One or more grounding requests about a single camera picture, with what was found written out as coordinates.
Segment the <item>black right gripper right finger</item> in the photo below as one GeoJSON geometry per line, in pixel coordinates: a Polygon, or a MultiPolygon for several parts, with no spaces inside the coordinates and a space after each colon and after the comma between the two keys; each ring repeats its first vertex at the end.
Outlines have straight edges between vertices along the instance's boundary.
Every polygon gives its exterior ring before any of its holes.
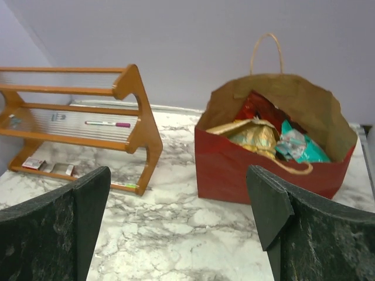
{"type": "Polygon", "coordinates": [[[374,280],[374,213],[291,184],[260,166],[246,175],[274,280],[374,280]]]}

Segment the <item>teal snack packet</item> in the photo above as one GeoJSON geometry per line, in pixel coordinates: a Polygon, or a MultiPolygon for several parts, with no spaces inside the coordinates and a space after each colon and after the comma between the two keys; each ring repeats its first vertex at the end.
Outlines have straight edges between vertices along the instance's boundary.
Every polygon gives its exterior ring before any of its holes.
{"type": "Polygon", "coordinates": [[[275,149],[286,160],[292,159],[297,163],[330,162],[326,153],[314,140],[294,129],[287,120],[281,125],[281,136],[275,149]]]}

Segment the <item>gold chips bag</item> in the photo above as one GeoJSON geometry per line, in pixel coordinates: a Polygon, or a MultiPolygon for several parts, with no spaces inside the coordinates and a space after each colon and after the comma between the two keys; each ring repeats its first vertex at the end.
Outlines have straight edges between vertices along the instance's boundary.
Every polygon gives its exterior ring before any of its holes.
{"type": "Polygon", "coordinates": [[[219,125],[206,132],[227,138],[230,142],[242,148],[276,159],[276,145],[279,133],[274,125],[263,119],[244,119],[219,125]]]}

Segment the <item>red paper bag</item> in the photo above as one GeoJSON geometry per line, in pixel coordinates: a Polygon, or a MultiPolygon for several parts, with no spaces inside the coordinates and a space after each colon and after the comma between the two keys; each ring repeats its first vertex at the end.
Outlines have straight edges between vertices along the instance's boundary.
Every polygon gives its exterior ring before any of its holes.
{"type": "Polygon", "coordinates": [[[357,144],[357,134],[333,94],[296,74],[249,74],[212,92],[195,126],[195,162],[201,198],[248,204],[246,173],[261,166],[282,179],[326,198],[340,189],[357,144]],[[251,90],[258,92],[299,124],[330,159],[326,162],[276,159],[250,152],[206,130],[235,121],[251,90]]]}

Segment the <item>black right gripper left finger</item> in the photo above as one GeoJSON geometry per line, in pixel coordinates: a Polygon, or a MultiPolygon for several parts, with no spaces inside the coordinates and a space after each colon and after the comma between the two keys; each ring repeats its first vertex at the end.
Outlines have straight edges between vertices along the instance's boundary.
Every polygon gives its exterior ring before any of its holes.
{"type": "Polygon", "coordinates": [[[99,167],[1,210],[1,280],[86,280],[110,184],[99,167]]]}

